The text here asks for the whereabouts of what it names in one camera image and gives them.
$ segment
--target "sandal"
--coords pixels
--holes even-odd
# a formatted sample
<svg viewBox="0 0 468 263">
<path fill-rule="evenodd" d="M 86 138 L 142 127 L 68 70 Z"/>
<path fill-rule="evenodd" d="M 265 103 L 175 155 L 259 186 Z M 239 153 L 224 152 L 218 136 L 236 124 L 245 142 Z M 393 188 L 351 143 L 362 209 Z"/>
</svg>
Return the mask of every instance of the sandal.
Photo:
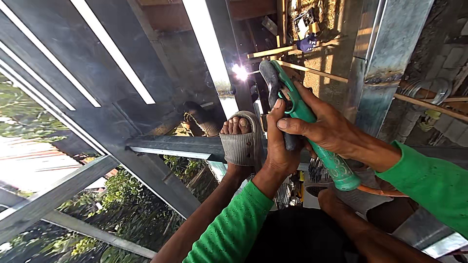
<svg viewBox="0 0 468 263">
<path fill-rule="evenodd" d="M 253 166 L 258 172 L 262 167 L 262 129 L 257 116 L 250 111 L 238 111 L 234 117 L 245 118 L 252 132 L 245 134 L 219 134 L 224 148 L 224 159 L 239 166 Z"/>
</svg>

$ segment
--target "welding cable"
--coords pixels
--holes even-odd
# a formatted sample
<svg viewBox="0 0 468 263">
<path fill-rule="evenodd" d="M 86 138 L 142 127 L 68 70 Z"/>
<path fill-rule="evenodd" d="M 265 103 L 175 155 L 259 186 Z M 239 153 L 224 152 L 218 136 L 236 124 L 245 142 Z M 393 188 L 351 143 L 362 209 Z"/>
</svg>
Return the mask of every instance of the welding cable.
<svg viewBox="0 0 468 263">
<path fill-rule="evenodd" d="M 400 192 L 400 191 L 380 190 L 380 189 L 371 188 L 371 187 L 368 187 L 368 186 L 365 186 L 365 185 L 360 185 L 360 186 L 358 186 L 358 189 L 361 190 L 361 191 L 363 191 L 363 192 L 370 193 L 370 194 L 373 194 L 373 195 L 378 195 L 378 196 L 386 196 L 386 197 L 409 197 L 409 196 L 403 194 L 403 193 Z"/>
</svg>

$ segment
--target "green sleeve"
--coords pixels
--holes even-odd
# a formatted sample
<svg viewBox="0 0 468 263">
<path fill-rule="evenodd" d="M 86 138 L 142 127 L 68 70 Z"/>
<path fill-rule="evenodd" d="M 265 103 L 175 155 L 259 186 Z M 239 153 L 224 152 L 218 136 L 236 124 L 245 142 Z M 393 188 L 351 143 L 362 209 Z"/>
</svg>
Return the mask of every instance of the green sleeve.
<svg viewBox="0 0 468 263">
<path fill-rule="evenodd" d="M 468 238 L 468 171 L 437 158 L 429 158 L 394 141 L 402 158 L 377 176 L 391 183 L 437 219 Z"/>
<path fill-rule="evenodd" d="M 183 262 L 243 262 L 272 206 L 250 181 L 193 243 Z"/>
</svg>

